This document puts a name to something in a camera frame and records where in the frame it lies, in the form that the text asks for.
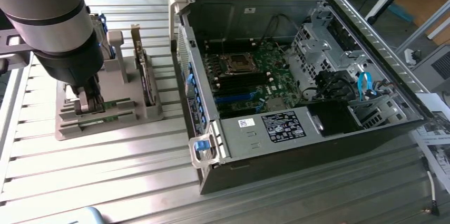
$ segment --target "white sticker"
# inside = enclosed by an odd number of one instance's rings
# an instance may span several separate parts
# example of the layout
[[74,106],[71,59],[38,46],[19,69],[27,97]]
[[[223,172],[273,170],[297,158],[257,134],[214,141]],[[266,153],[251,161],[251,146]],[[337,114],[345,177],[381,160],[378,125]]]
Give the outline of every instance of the white sticker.
[[245,8],[245,14],[255,13],[257,8]]
[[255,125],[254,119],[238,120],[238,123],[241,128]]
[[267,93],[271,95],[271,94],[273,94],[273,92],[270,91],[270,88],[269,88],[269,86],[266,86],[266,90],[267,90]]

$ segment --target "metal slotted surface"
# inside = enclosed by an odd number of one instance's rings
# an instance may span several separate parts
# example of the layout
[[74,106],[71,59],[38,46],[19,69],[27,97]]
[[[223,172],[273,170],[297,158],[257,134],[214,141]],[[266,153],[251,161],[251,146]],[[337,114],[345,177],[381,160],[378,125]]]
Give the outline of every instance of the metal slotted surface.
[[86,2],[106,14],[108,28],[124,31],[126,56],[130,25],[140,24],[166,120],[56,141],[56,83],[34,60],[18,71],[0,163],[2,224],[66,224],[86,206],[111,223],[450,222],[450,196],[441,187],[441,218],[421,213],[430,185],[408,137],[354,158],[201,196],[170,57],[167,0]]

